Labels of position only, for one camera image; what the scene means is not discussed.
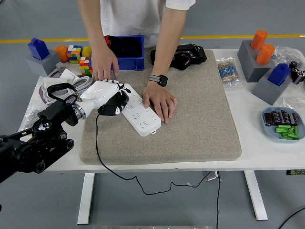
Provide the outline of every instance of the hand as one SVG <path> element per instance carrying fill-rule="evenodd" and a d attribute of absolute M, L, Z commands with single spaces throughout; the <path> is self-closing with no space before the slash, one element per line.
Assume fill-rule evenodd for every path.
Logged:
<path fill-rule="evenodd" d="M 92 68 L 94 72 L 94 78 L 96 80 L 111 79 L 110 71 L 111 65 L 113 66 L 113 74 L 118 76 L 119 63 L 118 59 L 107 47 L 92 51 Z"/>
<path fill-rule="evenodd" d="M 169 118 L 177 107 L 177 98 L 171 95 L 167 88 L 161 87 L 157 82 L 149 81 L 143 91 L 143 104 L 147 108 L 152 101 L 157 115 L 165 124 L 169 124 Z"/>

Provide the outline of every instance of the smartwatch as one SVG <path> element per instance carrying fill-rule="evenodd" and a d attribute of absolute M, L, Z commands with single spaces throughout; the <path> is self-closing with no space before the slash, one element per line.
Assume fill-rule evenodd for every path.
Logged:
<path fill-rule="evenodd" d="M 157 82 L 162 87 L 165 87 L 167 84 L 167 77 L 165 75 L 159 75 L 159 76 L 151 75 L 149 77 L 149 80 Z"/>

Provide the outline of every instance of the rubik's cube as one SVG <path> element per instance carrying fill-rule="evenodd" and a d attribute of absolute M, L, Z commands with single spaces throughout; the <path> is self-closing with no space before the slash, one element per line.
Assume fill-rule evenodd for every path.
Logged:
<path fill-rule="evenodd" d="M 92 76 L 91 57 L 81 57 L 80 70 L 82 75 Z"/>
<path fill-rule="evenodd" d="M 67 56 L 70 63 L 80 63 L 81 61 L 82 46 L 70 45 L 67 51 Z"/>

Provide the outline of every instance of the gray block holder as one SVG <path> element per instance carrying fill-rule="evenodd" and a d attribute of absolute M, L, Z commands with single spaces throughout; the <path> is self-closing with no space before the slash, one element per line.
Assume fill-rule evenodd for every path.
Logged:
<path fill-rule="evenodd" d="M 289 76 L 286 77 L 285 81 L 277 86 L 273 82 L 268 80 L 268 77 L 272 73 L 273 69 L 270 69 L 257 83 L 252 94 L 256 95 L 266 103 L 273 105 L 275 101 L 282 95 L 284 90 L 288 87 L 292 81 Z"/>
<path fill-rule="evenodd" d="M 244 40 L 237 54 L 248 83 L 258 82 L 267 71 L 275 67 L 272 59 L 270 59 L 268 64 L 259 64 L 256 62 L 260 50 L 252 49 L 250 47 L 251 42 L 252 40 Z"/>
<path fill-rule="evenodd" d="M 43 60 L 33 57 L 32 53 L 25 58 L 33 73 L 43 77 L 48 77 L 48 75 L 56 68 L 56 64 L 61 62 L 56 51 L 52 49 L 48 50 L 50 54 Z"/>

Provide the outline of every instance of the white t-shirt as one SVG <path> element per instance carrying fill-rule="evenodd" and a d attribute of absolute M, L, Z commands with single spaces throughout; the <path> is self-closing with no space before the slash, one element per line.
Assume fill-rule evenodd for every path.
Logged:
<path fill-rule="evenodd" d="M 157 44 L 165 7 L 188 10 L 196 0 L 100 0 L 104 35 L 143 35 L 145 48 Z"/>

